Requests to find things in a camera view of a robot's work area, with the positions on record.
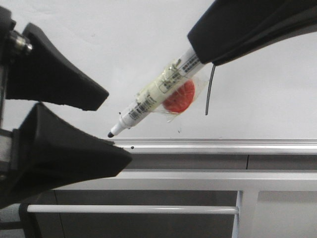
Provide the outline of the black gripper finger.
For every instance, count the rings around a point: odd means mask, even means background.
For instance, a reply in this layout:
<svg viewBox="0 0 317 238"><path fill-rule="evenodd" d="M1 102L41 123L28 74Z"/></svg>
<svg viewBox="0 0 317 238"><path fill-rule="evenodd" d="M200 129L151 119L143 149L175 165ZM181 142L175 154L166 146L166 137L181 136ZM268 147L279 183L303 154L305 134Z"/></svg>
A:
<svg viewBox="0 0 317 238"><path fill-rule="evenodd" d="M315 0L215 0L187 38L201 63L222 65L316 30Z"/></svg>
<svg viewBox="0 0 317 238"><path fill-rule="evenodd" d="M44 191L118 175L131 154L36 103L21 126L0 132L0 206Z"/></svg>

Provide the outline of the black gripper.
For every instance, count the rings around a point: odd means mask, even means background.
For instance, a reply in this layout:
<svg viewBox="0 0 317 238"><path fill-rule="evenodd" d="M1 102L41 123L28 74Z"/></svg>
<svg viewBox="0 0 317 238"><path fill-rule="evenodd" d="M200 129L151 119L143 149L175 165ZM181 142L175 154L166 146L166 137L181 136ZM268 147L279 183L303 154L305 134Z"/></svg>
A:
<svg viewBox="0 0 317 238"><path fill-rule="evenodd" d="M15 25L11 11L1 7L1 121L5 97L69 105L85 111L96 111L103 104L108 91L67 60L41 28L29 23L23 31L24 37L14 30ZM10 167L11 137L10 131L0 130L1 181L7 178Z"/></svg>

